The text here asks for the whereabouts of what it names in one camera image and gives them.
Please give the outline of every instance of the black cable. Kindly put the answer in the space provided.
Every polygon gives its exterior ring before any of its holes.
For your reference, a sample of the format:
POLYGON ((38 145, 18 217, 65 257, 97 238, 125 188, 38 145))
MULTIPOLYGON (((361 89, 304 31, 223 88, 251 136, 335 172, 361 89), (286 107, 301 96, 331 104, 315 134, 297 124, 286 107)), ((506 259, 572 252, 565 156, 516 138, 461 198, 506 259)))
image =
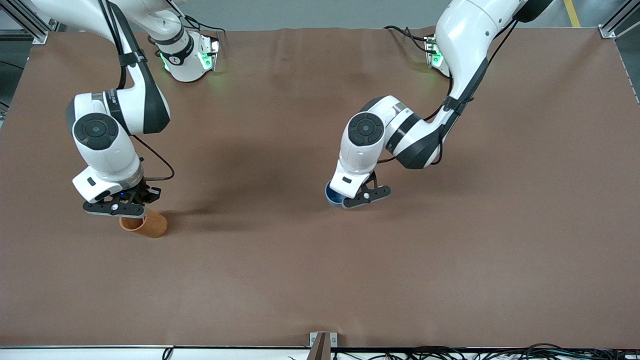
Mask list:
POLYGON ((438 108, 436 109, 436 111, 434 111, 431 115, 427 116, 426 118, 424 118, 424 121, 429 121, 431 119, 433 119, 434 116, 438 115, 438 113, 440 112, 440 109, 442 109, 442 105, 438 106, 438 108))
MULTIPOLYGON (((120 56, 124 54, 124 49, 123 49, 124 46, 122 45, 122 39, 120 38, 120 32, 118 30, 118 23, 116 22, 115 14, 111 9, 111 3, 109 2, 109 0, 106 0, 106 1, 107 1, 107 5, 109 6, 109 16, 111 17, 111 22, 113 23, 113 31, 116 33, 116 37, 118 39, 116 43, 119 45, 119 47, 116 47, 116 48, 118 49, 118 55, 120 56)), ((116 89, 117 90, 124 89, 126 85, 127 85, 126 66, 120 66, 120 81, 118 82, 118 87, 116 89)))
POLYGON ((413 44, 420 49, 423 53, 428 53, 428 54, 433 54, 435 55, 436 52, 433 50, 427 50, 425 48, 423 48, 422 46, 420 46, 420 44, 418 44, 418 40, 420 41, 424 41, 424 38, 421 37, 417 37, 413 34, 411 34, 411 30, 409 30, 409 27, 407 26, 406 28, 404 28, 404 30, 398 28, 397 26, 393 26, 393 25, 389 25, 389 26, 385 26, 383 29, 387 29, 387 30, 396 30, 398 31, 400 34, 408 37, 411 39, 411 41, 413 42, 413 44))
POLYGON ((416 39, 415 39, 416 37, 415 37, 415 36, 413 36, 413 35, 411 34, 411 30, 409 30, 409 27, 408 27, 408 26, 407 26, 404 30, 406 31, 406 33, 407 33, 407 34, 409 34, 409 38, 411 39, 411 41, 413 42, 413 44, 414 44, 418 49, 420 49, 421 51, 423 51, 424 53, 427 53, 427 54, 432 54, 432 55, 437 54, 437 52, 436 52, 436 51, 433 51, 433 50, 427 50, 426 48, 423 48, 422 46, 420 46, 420 44, 418 44, 418 40, 416 40, 416 39))
POLYGON ((394 354, 389 354, 389 353, 386 353, 384 355, 378 355, 378 356, 370 357, 368 360, 376 360, 376 359, 402 360, 400 357, 397 357, 394 354))
POLYGON ((169 360, 172 354, 173 354, 173 348, 172 347, 166 348, 162 353, 162 360, 169 360))
POLYGON ((378 160, 378 164, 388 163, 389 161, 394 161, 395 159, 396 159, 396 157, 394 156, 393 158, 384 159, 384 160, 378 160))
POLYGON ((180 11, 180 9, 178 9, 178 8, 174 5, 174 3, 173 3, 173 1, 172 1, 172 0, 164 0, 164 1, 166 1, 166 3, 167 3, 167 4, 169 4, 169 6, 171 6, 171 8, 172 8, 175 12, 177 12, 177 13, 178 13, 177 15, 178 15, 178 18, 179 18, 179 19, 184 19, 184 20, 189 24, 189 26, 185 26, 185 28, 188 28, 188 29, 194 29, 194 30, 200 30, 201 28, 207 28, 207 29, 211 29, 211 30, 220 30, 220 31, 222 31, 223 33, 226 33, 226 32, 227 32, 227 30, 225 30, 225 29, 223 29, 223 28, 217 28, 217 27, 215 27, 215 26, 209 26, 209 25, 206 25, 206 24, 202 24, 200 21, 197 21, 197 20, 196 20, 196 19, 194 19, 192 16, 189 16, 189 15, 182 16, 183 12, 182 12, 182 11, 180 11))
MULTIPOLYGON (((111 11, 109 0, 99 0, 100 9, 102 10, 102 14, 104 16, 104 20, 107 22, 107 26, 109 27, 109 31, 111 32, 111 36, 113 37, 113 43, 116 45, 116 51, 118 51, 118 56, 122 55, 122 43, 120 40, 120 32, 118 32, 118 26, 116 25, 116 21, 113 15, 113 11, 111 11)), ((118 82, 118 87, 116 89, 123 89, 127 84, 127 72, 125 67, 120 67, 120 80, 118 82)))
MULTIPOLYGON (((414 38, 416 40, 424 41, 424 38, 413 36, 413 35, 407 33, 405 30, 402 30, 401 28, 398 28, 397 26, 388 25, 388 26, 385 26, 383 29, 396 30, 397 32, 399 32, 400 34, 402 34, 402 35, 404 35, 406 37, 412 37, 412 38, 414 38)), ((435 34, 425 35, 425 37, 432 37, 433 35, 435 35, 435 34)))
POLYGON ((452 360, 458 360, 456 357, 451 355, 451 352, 454 352, 458 355, 460 355, 460 360, 467 360, 467 358, 465 357, 464 354, 462 354, 458 349, 456 348, 449 348, 449 347, 435 347, 437 349, 439 349, 440 351, 442 351, 443 353, 447 354, 452 360))
POLYGON ((507 31, 507 29, 513 25, 513 22, 516 21, 516 19, 512 19, 511 21, 509 21, 509 24, 507 24, 507 26, 504 27, 504 29, 500 30, 498 32, 498 34, 493 38, 495 40, 495 38, 499 37, 500 35, 502 35, 503 32, 507 31))
POLYGON ((166 161, 160 154, 158 154, 157 151, 153 150, 153 148, 151 146, 147 145, 147 143, 142 141, 142 139, 140 139, 137 135, 131 135, 131 136, 133 136, 134 139, 139 141, 139 143, 144 145, 144 147, 149 149, 149 151, 153 152, 154 155, 156 155, 157 158, 160 159, 169 168, 169 170, 171 170, 171 175, 169 175, 167 177, 145 177, 146 181, 165 181, 165 180, 172 179, 175 176, 175 170, 173 169, 171 164, 169 164, 168 161, 166 161))
POLYGON ((356 355, 350 354, 350 353, 348 353, 348 352, 340 352, 340 354, 347 355, 347 356, 352 357, 353 359, 356 359, 356 360, 364 360, 364 359, 362 359, 361 357, 358 357, 358 356, 356 356, 356 355))
POLYGON ((17 68, 18 68, 18 69, 20 69, 20 70, 24 70, 24 67, 18 66, 18 65, 16 65, 16 64, 8 63, 8 62, 6 62, 6 61, 2 61, 2 60, 0 60, 0 63, 3 63, 3 64, 5 64, 5 65, 9 65, 9 66, 12 66, 12 67, 17 67, 17 68))
POLYGON ((439 360, 447 360, 442 354, 439 354, 439 353, 436 353, 436 352, 433 352, 433 351, 417 352, 416 354, 420 355, 420 356, 424 356, 425 359, 428 358, 429 356, 432 356, 432 357, 435 357, 435 358, 437 358, 439 360))
POLYGON ((554 344, 540 343, 531 345, 528 348, 516 348, 516 349, 498 349, 494 352, 486 354, 481 357, 480 354, 474 356, 474 360, 492 360, 499 356, 516 356, 519 355, 520 359, 535 360, 559 360, 558 356, 571 357, 574 359, 584 360, 614 360, 617 359, 616 353, 613 350, 598 350, 598 349, 563 349, 554 344))
POLYGON ((211 30, 220 30, 223 33, 227 32, 227 30, 225 30, 223 28, 217 28, 215 26, 209 26, 209 25, 206 25, 206 24, 202 24, 200 21, 197 21, 196 19, 194 19, 193 17, 191 17, 189 15, 185 15, 184 19, 187 20, 187 21, 190 21, 190 22, 193 21, 193 22, 197 23, 198 25, 202 26, 203 28, 207 28, 207 29, 211 29, 211 30))
POLYGON ((511 33, 513 32, 513 30, 516 28, 516 25, 518 25, 518 21, 514 21, 513 25, 511 26, 511 29, 509 29, 509 32, 507 33, 507 35, 502 39, 502 41, 500 42, 500 45, 498 45, 498 48, 495 50, 495 52, 493 53, 493 55, 491 55, 491 58, 489 59, 489 65, 491 65, 491 61, 493 61, 493 58, 495 57, 495 55, 498 53, 498 51, 500 51, 500 48, 504 45, 504 42, 509 38, 509 36, 511 35, 511 33))

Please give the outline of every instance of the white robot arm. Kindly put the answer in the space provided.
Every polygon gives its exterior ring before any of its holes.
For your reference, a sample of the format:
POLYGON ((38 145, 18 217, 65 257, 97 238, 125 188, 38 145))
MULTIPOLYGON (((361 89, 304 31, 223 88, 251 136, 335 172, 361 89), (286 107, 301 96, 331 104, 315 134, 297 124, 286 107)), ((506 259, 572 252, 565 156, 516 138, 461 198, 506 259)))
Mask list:
MULTIPOLYGON (((173 0, 110 0, 116 4, 125 16, 143 28, 151 41, 158 46, 164 67, 181 82, 200 79, 213 69, 219 51, 219 42, 215 38, 186 30, 177 15, 170 9, 182 12, 173 0)), ((96 6, 77 0, 33 0, 36 7, 48 16, 78 29, 96 33, 109 38, 109 29, 101 22, 95 23, 102 14, 96 6)))
POLYGON ((91 214, 144 217, 144 205, 157 200, 160 189, 147 186, 129 136, 159 133, 169 123, 170 112, 125 15, 103 0, 34 3, 60 21, 114 42, 121 51, 120 64, 134 86, 79 94, 67 108, 69 130, 88 165, 73 184, 86 201, 84 210, 91 214))
POLYGON ((342 134, 336 171, 325 188, 331 205, 354 208, 390 194, 373 172, 383 149, 405 168, 439 161, 442 144, 472 100, 489 66, 493 39, 512 19, 535 19, 551 0, 452 0, 436 25, 435 38, 452 77, 452 89, 432 122, 393 96, 367 103, 342 134), (367 183, 374 181, 374 188, 367 183))

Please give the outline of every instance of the brown tabletop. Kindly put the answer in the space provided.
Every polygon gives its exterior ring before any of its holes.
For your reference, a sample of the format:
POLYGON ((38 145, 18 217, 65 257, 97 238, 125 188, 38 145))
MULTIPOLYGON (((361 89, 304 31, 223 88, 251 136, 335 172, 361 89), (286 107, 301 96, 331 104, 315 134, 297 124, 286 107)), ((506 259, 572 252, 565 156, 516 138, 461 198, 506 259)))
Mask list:
POLYGON ((150 56, 172 122, 144 139, 177 172, 150 240, 71 183, 65 108, 116 85, 114 47, 33 48, 0 138, 0 345, 640 347, 640 112, 612 40, 516 30, 443 162, 380 165, 393 194, 355 211, 323 193, 347 121, 387 94, 426 116, 447 80, 383 30, 228 33, 221 57, 185 84, 150 56))

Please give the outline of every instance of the metal frame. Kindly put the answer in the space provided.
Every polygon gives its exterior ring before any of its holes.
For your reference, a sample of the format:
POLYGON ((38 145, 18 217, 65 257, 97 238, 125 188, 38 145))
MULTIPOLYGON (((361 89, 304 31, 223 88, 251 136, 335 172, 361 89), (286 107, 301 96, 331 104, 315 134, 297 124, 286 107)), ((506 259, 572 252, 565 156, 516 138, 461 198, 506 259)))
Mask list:
POLYGON ((640 26, 640 21, 638 21, 637 23, 629 26, 627 29, 624 29, 620 34, 617 34, 617 37, 621 37, 622 35, 628 33, 629 31, 635 29, 636 27, 640 26))
POLYGON ((4 37, 9 40, 23 40, 25 37, 33 37, 34 44, 44 44, 50 31, 56 31, 58 22, 51 19, 49 23, 44 22, 24 1, 21 0, 0 0, 0 7, 17 22, 24 31, 2 31, 4 37))
POLYGON ((640 0, 627 0, 620 9, 609 19, 606 23, 598 25, 600 29, 600 36, 602 38, 617 38, 624 35, 628 30, 637 26, 633 25, 631 28, 622 31, 619 35, 616 35, 616 30, 627 20, 631 14, 633 14, 638 8, 640 8, 640 0))

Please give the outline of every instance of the green led light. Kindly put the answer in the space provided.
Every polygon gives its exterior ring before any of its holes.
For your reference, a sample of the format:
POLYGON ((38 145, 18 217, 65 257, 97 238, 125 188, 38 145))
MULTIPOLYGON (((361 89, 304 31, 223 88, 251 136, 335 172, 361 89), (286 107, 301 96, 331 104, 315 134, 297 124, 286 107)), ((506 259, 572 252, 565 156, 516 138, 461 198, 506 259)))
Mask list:
POLYGON ((162 62, 164 63, 164 69, 169 71, 169 65, 166 64, 166 60, 164 59, 162 53, 160 54, 160 59, 162 59, 162 62))
POLYGON ((433 55, 433 65, 438 66, 442 62, 442 53, 439 51, 433 55))
POLYGON ((202 63, 202 67, 205 70, 211 69, 211 67, 212 67, 212 65, 211 65, 211 56, 209 56, 207 54, 201 54, 201 53, 198 53, 198 55, 200 55, 200 62, 202 63))

